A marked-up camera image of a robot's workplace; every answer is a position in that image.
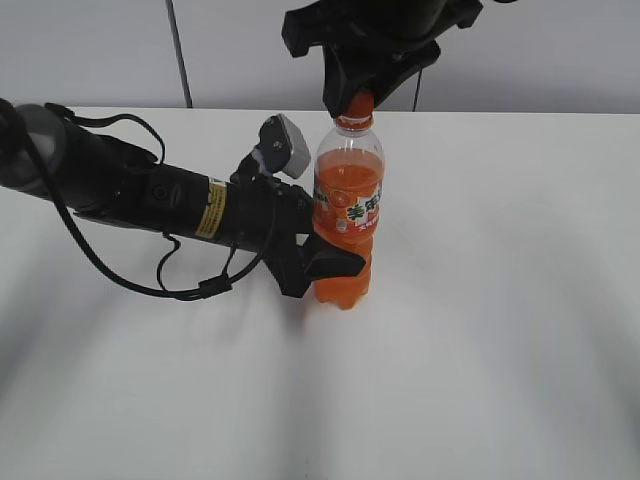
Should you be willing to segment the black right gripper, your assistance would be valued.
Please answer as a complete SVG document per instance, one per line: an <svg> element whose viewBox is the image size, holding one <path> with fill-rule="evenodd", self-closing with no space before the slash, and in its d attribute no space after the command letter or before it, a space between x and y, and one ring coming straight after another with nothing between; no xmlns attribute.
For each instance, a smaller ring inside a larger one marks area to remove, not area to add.
<svg viewBox="0 0 640 480"><path fill-rule="evenodd" d="M285 13L282 39L294 58L323 46L322 100L335 119L361 95L379 107L438 60L439 45L428 42L452 27L471 27L482 9L479 1L316 1ZM394 54L374 74L373 51L408 52Z"/></svg>

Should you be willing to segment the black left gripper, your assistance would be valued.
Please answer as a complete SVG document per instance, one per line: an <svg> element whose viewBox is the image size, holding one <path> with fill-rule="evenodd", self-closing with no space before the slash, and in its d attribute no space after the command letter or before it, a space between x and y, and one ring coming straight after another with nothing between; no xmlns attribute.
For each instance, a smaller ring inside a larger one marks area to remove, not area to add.
<svg viewBox="0 0 640 480"><path fill-rule="evenodd" d="M301 298L313 283L320 298L353 298L366 259L311 233L311 199L299 186L276 177L231 175L219 226L219 243L255 256L229 276L232 283L264 263L282 295Z"/></svg>

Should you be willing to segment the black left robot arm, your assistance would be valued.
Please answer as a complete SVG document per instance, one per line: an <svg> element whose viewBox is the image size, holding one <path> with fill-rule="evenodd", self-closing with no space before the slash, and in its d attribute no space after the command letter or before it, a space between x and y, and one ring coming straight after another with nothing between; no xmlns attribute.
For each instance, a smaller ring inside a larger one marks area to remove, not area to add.
<svg viewBox="0 0 640 480"><path fill-rule="evenodd" d="M269 117L228 181L169 165L163 154L104 133L113 117L87 118L53 103L1 105L1 184L54 204L82 252L124 288L184 302L225 293L241 279L222 271L195 288L145 287L122 278L91 248L78 219L247 251L282 294L300 298L317 280L354 277L365 259L321 238L313 201L296 181L310 162L300 129Z"/></svg>

